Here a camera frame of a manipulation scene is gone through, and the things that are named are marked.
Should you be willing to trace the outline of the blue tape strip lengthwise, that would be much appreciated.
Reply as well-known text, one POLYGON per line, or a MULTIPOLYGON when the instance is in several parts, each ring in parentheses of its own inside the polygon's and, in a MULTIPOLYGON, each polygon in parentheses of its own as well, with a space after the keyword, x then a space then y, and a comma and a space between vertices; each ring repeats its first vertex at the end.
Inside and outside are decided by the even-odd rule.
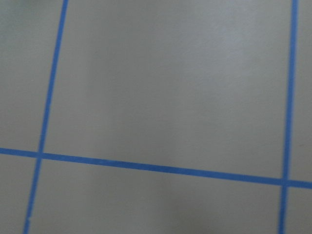
POLYGON ((58 69, 59 53, 60 53, 61 44, 62 44, 62 36, 63 36, 64 24, 66 20, 68 2, 69 2, 68 0, 63 0, 62 6, 61 6, 56 42, 55 42, 55 47, 54 47, 51 71, 50 71, 50 76, 49 76, 49 83, 48 83, 47 94, 46 94, 46 101, 45 101, 45 106, 44 106, 44 113, 43 113, 43 119, 42 119, 42 125, 41 125, 38 151, 36 153, 36 163, 34 167, 32 184, 31 184, 29 199, 27 203, 27 211, 26 211, 24 226, 22 230, 23 234, 29 233, 29 229, 31 226, 32 213, 33 213, 34 204, 36 200, 38 181, 39 181, 39 176, 40 176, 41 164, 42 164, 46 136, 47 136, 48 125, 49 125, 50 109, 51 109, 51 103, 52 103, 54 86, 55 86, 55 79, 56 79, 56 74, 57 74, 57 69, 58 69))

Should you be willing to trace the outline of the blue tape strip crosswise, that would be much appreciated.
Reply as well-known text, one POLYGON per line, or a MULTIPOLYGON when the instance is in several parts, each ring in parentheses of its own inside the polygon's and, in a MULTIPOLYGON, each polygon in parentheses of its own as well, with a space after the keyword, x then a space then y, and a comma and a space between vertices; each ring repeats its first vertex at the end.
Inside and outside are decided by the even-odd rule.
POLYGON ((99 159, 99 158, 88 158, 88 157, 81 157, 81 156, 38 153, 38 152, 8 149, 8 148, 1 148, 0 153, 4 155, 29 157, 29 158, 36 158, 37 156, 41 156, 43 159, 46 159, 46 160, 64 161, 64 162, 90 164, 90 165, 98 165, 98 166, 109 166, 109 167, 116 167, 116 168, 152 171, 152 172, 160 172, 160 173, 170 173, 170 174, 177 174, 177 175, 198 176, 198 177, 216 178, 216 179, 233 180, 233 181, 241 181, 241 182, 276 185, 276 186, 285 185, 287 187, 301 188, 301 189, 312 188, 312 183, 309 181, 284 180, 282 178, 214 172, 214 171, 206 171, 206 170, 198 170, 198 169, 188 169, 188 168, 179 168, 179 167, 171 167, 171 166, 107 160, 107 159, 99 159))

